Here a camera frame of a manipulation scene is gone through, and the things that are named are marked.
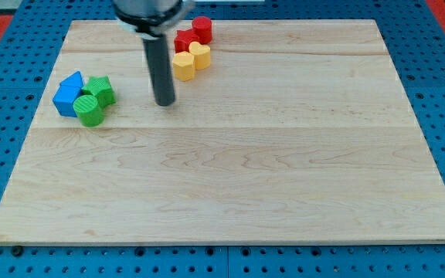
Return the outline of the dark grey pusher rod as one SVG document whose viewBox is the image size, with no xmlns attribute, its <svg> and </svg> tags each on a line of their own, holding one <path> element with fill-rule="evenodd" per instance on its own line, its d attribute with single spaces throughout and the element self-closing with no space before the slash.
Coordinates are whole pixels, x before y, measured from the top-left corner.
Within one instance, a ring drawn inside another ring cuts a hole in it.
<svg viewBox="0 0 445 278">
<path fill-rule="evenodd" d="M 156 39 L 142 39 L 147 59 L 155 103 L 168 107 L 175 102 L 175 88 L 168 44 L 165 35 Z"/>
</svg>

